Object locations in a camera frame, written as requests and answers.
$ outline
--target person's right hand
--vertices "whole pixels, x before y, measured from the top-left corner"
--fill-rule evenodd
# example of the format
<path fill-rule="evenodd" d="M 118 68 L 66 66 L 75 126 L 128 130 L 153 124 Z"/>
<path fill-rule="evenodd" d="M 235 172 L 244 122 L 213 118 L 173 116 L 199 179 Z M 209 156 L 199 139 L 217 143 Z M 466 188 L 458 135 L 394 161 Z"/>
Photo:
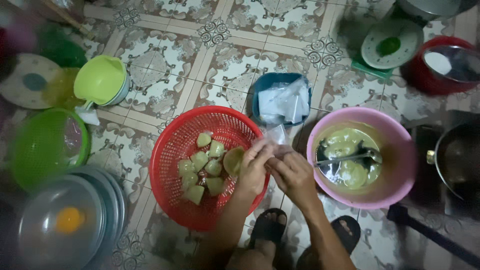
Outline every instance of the person's right hand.
<path fill-rule="evenodd" d="M 301 154 L 290 152 L 283 160 L 270 158 L 267 165 L 278 187 L 301 211 L 316 206 L 315 202 L 319 199 L 313 178 L 313 167 Z"/>

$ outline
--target egg yolk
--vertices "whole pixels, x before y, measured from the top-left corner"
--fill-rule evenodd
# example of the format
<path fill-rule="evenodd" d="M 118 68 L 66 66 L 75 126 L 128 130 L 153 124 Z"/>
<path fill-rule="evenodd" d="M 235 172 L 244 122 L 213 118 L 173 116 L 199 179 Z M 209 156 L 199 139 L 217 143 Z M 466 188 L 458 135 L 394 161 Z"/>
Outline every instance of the egg yolk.
<path fill-rule="evenodd" d="M 57 214 L 57 231 L 73 233 L 83 224 L 85 215 L 74 207 L 65 207 Z"/>

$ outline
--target pink plastic bowl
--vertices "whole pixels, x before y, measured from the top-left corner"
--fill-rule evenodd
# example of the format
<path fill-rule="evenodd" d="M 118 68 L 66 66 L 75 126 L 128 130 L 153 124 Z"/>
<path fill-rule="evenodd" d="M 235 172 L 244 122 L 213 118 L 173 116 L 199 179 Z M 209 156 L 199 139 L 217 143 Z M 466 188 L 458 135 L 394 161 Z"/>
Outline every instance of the pink plastic bowl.
<path fill-rule="evenodd" d="M 346 205 L 360 209 L 387 208 L 405 197 L 415 182 L 417 153 L 410 134 L 397 121 L 378 110 L 351 107 L 337 110 L 323 117 L 313 128 L 308 138 L 307 159 L 310 164 L 316 161 L 315 136 L 326 128 L 347 121 L 365 123 L 382 135 L 385 145 L 393 149 L 395 165 L 390 170 L 382 170 L 379 179 L 371 186 L 359 191 L 339 190 L 329 182 L 318 168 L 315 180 L 332 198 Z"/>

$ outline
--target kitchen scale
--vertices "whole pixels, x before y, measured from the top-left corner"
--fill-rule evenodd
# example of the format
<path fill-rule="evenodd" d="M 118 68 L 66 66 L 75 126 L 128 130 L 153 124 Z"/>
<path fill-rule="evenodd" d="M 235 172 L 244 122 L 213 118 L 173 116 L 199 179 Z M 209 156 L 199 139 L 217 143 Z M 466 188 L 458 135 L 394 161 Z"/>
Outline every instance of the kitchen scale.
<path fill-rule="evenodd" d="M 393 69 L 412 59 L 423 44 L 423 29 L 409 19 L 387 18 L 364 39 L 352 68 L 388 79 Z"/>

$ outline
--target hand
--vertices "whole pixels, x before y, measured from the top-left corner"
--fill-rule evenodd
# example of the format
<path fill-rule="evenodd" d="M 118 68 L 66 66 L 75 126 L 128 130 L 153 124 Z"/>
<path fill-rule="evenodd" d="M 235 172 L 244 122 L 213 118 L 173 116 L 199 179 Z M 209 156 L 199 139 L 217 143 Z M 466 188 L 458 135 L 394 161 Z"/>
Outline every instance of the hand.
<path fill-rule="evenodd" d="M 302 211 L 308 211 L 320 200 L 315 188 L 313 167 L 297 152 L 287 153 L 283 161 L 270 158 L 267 165 L 278 187 Z"/>
<path fill-rule="evenodd" d="M 255 196 L 262 192 L 267 173 L 265 163 L 273 156 L 274 149 L 274 146 L 268 144 L 267 140 L 261 140 L 243 154 L 240 176 L 235 190 L 239 189 Z"/>

